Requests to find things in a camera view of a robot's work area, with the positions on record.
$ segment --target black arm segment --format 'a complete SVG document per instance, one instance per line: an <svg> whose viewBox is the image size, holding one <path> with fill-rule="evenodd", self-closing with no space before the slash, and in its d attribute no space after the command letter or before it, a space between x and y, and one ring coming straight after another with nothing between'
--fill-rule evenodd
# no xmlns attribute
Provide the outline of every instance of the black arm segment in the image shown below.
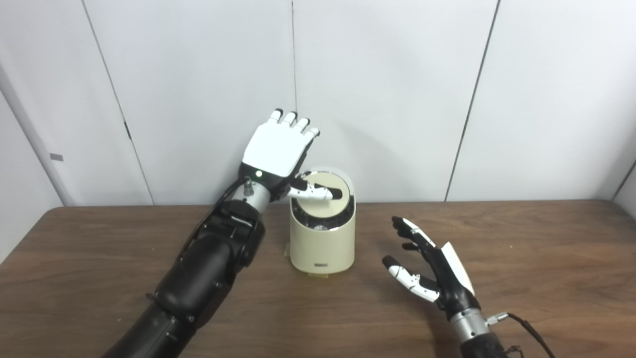
<svg viewBox="0 0 636 358"><path fill-rule="evenodd" d="M463 358L507 358L504 347L494 333L482 334L459 346Z"/></svg>
<svg viewBox="0 0 636 358"><path fill-rule="evenodd" d="M261 215L242 201L212 210L157 286L139 320L102 358L175 358L228 295L265 236Z"/></svg>

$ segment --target white wall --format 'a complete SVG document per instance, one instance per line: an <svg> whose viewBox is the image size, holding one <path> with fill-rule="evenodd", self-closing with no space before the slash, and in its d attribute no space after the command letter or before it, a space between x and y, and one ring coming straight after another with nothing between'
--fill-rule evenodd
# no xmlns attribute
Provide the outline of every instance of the white wall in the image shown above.
<svg viewBox="0 0 636 358"><path fill-rule="evenodd" d="M307 166L363 201L442 201L497 1L294 1Z"/></svg>
<svg viewBox="0 0 636 358"><path fill-rule="evenodd" d="M151 204L80 0L0 1L0 89L66 203Z"/></svg>
<svg viewBox="0 0 636 358"><path fill-rule="evenodd" d="M627 178L614 202L625 209L633 218L636 218L636 171L632 171Z"/></svg>
<svg viewBox="0 0 636 358"><path fill-rule="evenodd" d="M296 104L322 130L306 168L360 201L440 201L495 5L86 0L122 115L81 1L3 1L0 89L70 204L210 203ZM611 198L636 153L634 15L502 0L448 199Z"/></svg>
<svg viewBox="0 0 636 358"><path fill-rule="evenodd" d="M86 7L155 203L213 202L256 126L295 109L291 2Z"/></svg>
<svg viewBox="0 0 636 358"><path fill-rule="evenodd" d="M502 1L448 199L611 199L636 153L635 18Z"/></svg>
<svg viewBox="0 0 636 358"><path fill-rule="evenodd" d="M322 131L305 167L364 201L443 200L495 3L295 1L298 111ZM291 1L87 8L156 203L209 203L295 107Z"/></svg>
<svg viewBox="0 0 636 358"><path fill-rule="evenodd" d="M49 209L61 206L0 93L0 262Z"/></svg>

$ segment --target robotic hand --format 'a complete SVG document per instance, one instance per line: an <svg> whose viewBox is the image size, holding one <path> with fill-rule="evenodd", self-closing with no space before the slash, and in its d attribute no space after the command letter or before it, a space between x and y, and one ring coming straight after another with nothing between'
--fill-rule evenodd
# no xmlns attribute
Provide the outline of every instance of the robotic hand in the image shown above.
<svg viewBox="0 0 636 358"><path fill-rule="evenodd" d="M548 355L554 355L541 336L524 321L512 313L499 313L484 319L481 306L475 297L473 285L462 265L455 249L450 243L438 248L435 243L415 224L401 217L393 217L393 228L397 235L411 240L403 243L402 248L422 254L422 257L435 274L437 281L417 275L404 268L391 256L382 259L389 273L417 296L436 303L446 313L460 341L460 351L464 358L506 358L511 352L523 353L519 346L505 350L490 326L511 317L546 349Z"/></svg>
<svg viewBox="0 0 636 358"><path fill-rule="evenodd" d="M338 189L296 177L320 131L303 134L309 119L282 110L261 124L249 142L238 179L225 190L186 240L172 268L148 294L148 309L102 358L175 358L205 325L252 263L265 236L262 213L285 195L339 199Z"/></svg>

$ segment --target wooden table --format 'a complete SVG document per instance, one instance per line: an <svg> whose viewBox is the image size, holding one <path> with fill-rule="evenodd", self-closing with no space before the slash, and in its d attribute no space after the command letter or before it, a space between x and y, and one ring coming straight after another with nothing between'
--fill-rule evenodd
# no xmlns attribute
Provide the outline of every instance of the wooden table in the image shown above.
<svg viewBox="0 0 636 358"><path fill-rule="evenodd" d="M99 357L136 320L205 206L59 208L0 266L0 357ZM444 315L382 266L402 251L391 215L451 241L486 314L531 321L557 357L636 356L636 222L607 201L360 204L356 262L329 278L283 256L287 206L182 357L458 357ZM505 346L545 357L514 321Z"/></svg>

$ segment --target cable connector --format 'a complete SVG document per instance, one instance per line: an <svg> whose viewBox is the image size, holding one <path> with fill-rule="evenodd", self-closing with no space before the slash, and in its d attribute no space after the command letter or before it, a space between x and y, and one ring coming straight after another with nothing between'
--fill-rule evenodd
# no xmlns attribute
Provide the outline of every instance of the cable connector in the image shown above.
<svg viewBox="0 0 636 358"><path fill-rule="evenodd" d="M486 319L486 324L489 325L489 326L493 326L493 325L503 321L506 318L508 318L508 313L507 312L497 313L496 315L492 315L492 316L488 317Z"/></svg>
<svg viewBox="0 0 636 358"><path fill-rule="evenodd" d="M245 196L252 196L254 195L254 187L252 186L252 180L248 179L245 184L243 184L243 195Z"/></svg>

